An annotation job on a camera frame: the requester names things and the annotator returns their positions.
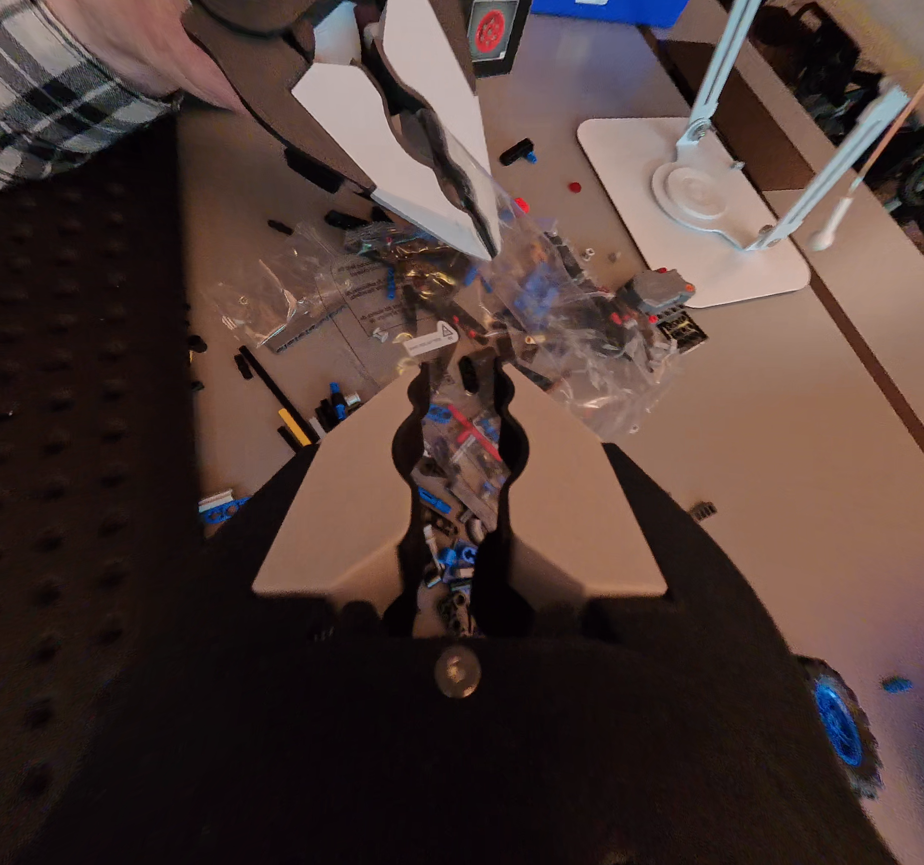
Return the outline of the black toy wheel blue rim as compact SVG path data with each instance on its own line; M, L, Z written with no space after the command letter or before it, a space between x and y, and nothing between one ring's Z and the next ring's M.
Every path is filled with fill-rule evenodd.
M828 663L804 655L795 660L851 790L862 800L876 800L883 790L882 759L858 696Z

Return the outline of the yellow toy beam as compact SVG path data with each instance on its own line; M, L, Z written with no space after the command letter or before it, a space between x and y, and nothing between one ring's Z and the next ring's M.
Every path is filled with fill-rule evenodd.
M249 370L260 380L261 384L265 386L274 400L279 404L281 419L294 440L298 441L302 446L318 445L321 441L319 433L311 426L308 420L301 415L300 411L296 409L293 402L271 377L257 359L256 355L245 345L239 346L237 353L243 362L248 365Z

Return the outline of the white tipped thin rod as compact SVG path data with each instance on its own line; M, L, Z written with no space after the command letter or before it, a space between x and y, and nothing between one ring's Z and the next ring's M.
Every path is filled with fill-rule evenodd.
M775 224L764 227L745 250L762 251L788 239L803 225L809 214L829 192L847 174L851 174L849 187L838 198L825 223L809 241L809 247L813 252L829 249L834 244L839 226L851 208L854 193L859 189L872 165L882 155L886 145L895 137L910 114L918 109L922 97L922 87L918 87L913 96L908 96L897 83L889 83L861 112L853 129L837 147L827 164L802 190L799 198Z

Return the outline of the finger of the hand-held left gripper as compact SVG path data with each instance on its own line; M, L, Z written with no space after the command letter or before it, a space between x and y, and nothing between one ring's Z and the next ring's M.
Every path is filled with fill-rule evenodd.
M387 116L380 89L358 65L315 63L294 85L295 101L372 181L371 198L476 260L488 260L494 237L479 207L464 207L431 156L417 157Z
M431 0L387 0L380 44L399 83L421 97L434 167L399 143L379 146L379 164L397 170L379 185L379 203L479 261L497 254L497 197L479 97L450 45Z

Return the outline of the person's left forearm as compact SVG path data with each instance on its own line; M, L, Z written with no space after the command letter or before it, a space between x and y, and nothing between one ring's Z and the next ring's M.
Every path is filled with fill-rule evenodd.
M75 169L175 111L111 73L44 0L1 0L1 189Z

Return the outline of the clear plastic bag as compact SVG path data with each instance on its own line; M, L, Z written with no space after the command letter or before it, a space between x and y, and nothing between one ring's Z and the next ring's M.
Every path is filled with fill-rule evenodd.
M351 237L397 262L415 300L459 336L514 365L603 443L638 428L679 355L660 317L596 286L557 232L495 187L500 240L489 261L410 224L371 224Z
M330 243L303 229L223 265L206 297L252 347L282 354L328 341L336 356L379 376L398 367L407 341L436 325L397 262L363 242Z

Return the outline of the pile of toy building pieces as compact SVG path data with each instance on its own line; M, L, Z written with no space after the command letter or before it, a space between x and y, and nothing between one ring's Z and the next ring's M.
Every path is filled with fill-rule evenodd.
M391 221L383 211L373 212L372 220L367 221L362 216L330 209L322 216L305 213L299 223L268 219L261 230L254 229L250 234L237 227L235 237L218 240L214 259L202 263L206 311L213 311L218 317L206 292L223 265L270 249L297 230L313 231L330 243L351 243L351 237L358 232L381 222L407 224ZM685 306L665 311L660 317L660 328L669 339L676 340L679 352L676 362L651 409L639 420L638 428L621 432L604 442L621 443L637 433L658 406L665 388L671 385L682 355L707 339L689 318ZM506 478L506 468L501 465L498 450L500 420L493 403L492 369L497 357L480 351L478 345L470 348L468 337L459 336L454 324L436 317L434 327L405 343L406 354L387 376L369 374L352 360L336 356L328 341L322 341L319 346L302 342L289 351L274 354L252 347L227 329L233 340L256 355L321 440L340 424L341 417L346 418L358 410L363 402L400 375L422 363L428 364L432 404L423 420L424 459L434 463L437 475L447 479L450 487L461 491L463 510L475 513L476 509L481 509L487 515L481 520L484 525L495 517L500 488ZM255 379L263 386L237 351L233 357L234 366L243 379ZM272 424L274 429L281 429L281 441L277 446L280 453L293 454L302 450L303 446L287 431L279 404L265 386L262 394L257 398L248 391L232 391L228 381L224 384L215 381L206 391L208 402L201 407L203 478L207 486L219 487L219 481L225 480L230 488L228 492L206 498L207 503L223 506L232 502L232 495L237 494L234 503L241 504L245 492L256 490L257 480L268 472L271 450L270 432L259 433L260 428L266 429Z

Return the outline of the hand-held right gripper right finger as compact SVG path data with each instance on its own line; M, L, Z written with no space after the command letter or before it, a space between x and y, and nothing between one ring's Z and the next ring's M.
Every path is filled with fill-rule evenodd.
M600 600L663 597L664 575L595 433L512 364L494 366L494 408L507 477L477 558L481 632L527 635Z

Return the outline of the toy truck cardboard box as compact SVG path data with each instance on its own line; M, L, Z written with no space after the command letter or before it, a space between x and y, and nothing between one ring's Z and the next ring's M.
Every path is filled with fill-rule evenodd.
M459 0L476 78L509 74L533 0Z

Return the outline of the grey toy motor block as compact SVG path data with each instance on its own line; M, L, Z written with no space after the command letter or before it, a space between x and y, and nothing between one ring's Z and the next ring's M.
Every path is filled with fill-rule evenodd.
M675 269L645 269L638 272L618 294L630 308L647 317L684 306L696 294L695 286Z

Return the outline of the grey desk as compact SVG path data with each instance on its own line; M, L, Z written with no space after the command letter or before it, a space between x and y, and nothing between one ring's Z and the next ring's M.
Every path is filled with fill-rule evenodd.
M560 225L592 268L620 282L641 261L577 140L587 119L681 116L685 99L642 33L627 25L532 15L511 74L481 80L491 158L522 138L536 165L496 172L537 217ZM183 109L179 119L184 242L202 472L201 407L215 381L263 396L234 366L240 345L204 305L202 263L218 240L299 223L330 197L294 175L259 125ZM579 180L581 194L566 185ZM884 790L868 806L902 863L922 863L922 450L819 294L833 295L915 406L922 380L922 289L900 269L921 257L889 218L860 235L852 209L819 281L797 293L694 314L709 340L684 358L653 413L621 443L684 506L710 501L706 529L745 573L797 652L837 669L872 722Z

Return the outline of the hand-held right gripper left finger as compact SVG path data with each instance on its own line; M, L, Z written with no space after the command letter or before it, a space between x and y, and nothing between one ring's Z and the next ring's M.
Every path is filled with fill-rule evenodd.
M320 443L253 581L262 598L364 604L412 635L430 552L412 472L422 457L430 368L402 374Z

